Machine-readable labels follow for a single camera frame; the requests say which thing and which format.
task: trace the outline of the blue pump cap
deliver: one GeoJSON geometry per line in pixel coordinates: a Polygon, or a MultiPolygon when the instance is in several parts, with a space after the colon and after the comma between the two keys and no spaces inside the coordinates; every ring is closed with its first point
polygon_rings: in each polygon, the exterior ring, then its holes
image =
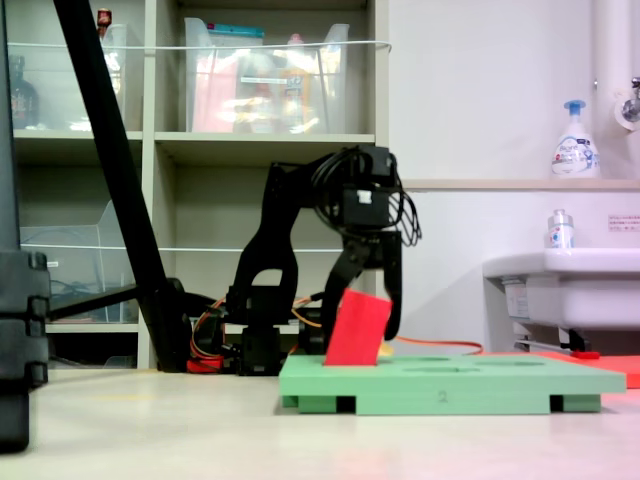
{"type": "Polygon", "coordinates": [[[582,100],[570,100],[564,104],[564,108],[569,110],[569,115],[580,115],[580,110],[586,106],[582,100]]]}

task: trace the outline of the faucet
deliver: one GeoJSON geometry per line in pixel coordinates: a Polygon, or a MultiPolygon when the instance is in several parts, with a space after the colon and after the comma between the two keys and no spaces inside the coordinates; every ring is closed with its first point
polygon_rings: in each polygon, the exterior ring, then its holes
{"type": "Polygon", "coordinates": [[[633,100],[627,100],[622,106],[622,116],[628,122],[637,122],[640,120],[640,77],[631,79],[631,86],[636,94],[633,100]]]}

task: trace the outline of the white floor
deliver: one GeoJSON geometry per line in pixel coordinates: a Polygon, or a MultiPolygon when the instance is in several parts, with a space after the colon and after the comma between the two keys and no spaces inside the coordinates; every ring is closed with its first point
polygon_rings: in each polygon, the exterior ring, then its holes
{"type": "Polygon", "coordinates": [[[274,378],[54,371],[2,480],[640,479],[640,391],[602,414],[295,415],[274,378]]]}

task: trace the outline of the small bottle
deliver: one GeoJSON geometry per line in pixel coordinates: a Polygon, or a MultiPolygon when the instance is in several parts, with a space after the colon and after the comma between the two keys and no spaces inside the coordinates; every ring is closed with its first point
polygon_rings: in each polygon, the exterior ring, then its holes
{"type": "Polygon", "coordinates": [[[24,79],[24,57],[9,56],[11,85],[11,119],[13,128],[24,129],[38,125],[39,104],[36,89],[24,79]]]}
{"type": "Polygon", "coordinates": [[[564,210],[554,210],[549,217],[549,246],[551,248],[574,248],[573,217],[564,210]]]}
{"type": "Polygon", "coordinates": [[[101,8],[98,10],[98,18],[96,20],[96,25],[98,26],[98,36],[100,37],[100,41],[104,39],[105,34],[107,33],[107,28],[111,26],[111,22],[113,21],[113,14],[111,10],[108,8],[101,8]]]}

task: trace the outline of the glass bottle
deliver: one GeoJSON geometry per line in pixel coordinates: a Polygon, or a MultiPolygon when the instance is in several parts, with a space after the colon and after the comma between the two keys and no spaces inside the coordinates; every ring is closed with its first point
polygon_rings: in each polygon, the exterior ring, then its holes
{"type": "Polygon", "coordinates": [[[11,116],[15,129],[38,125],[38,93],[33,85],[24,79],[24,63],[22,55],[9,56],[11,116]]]}

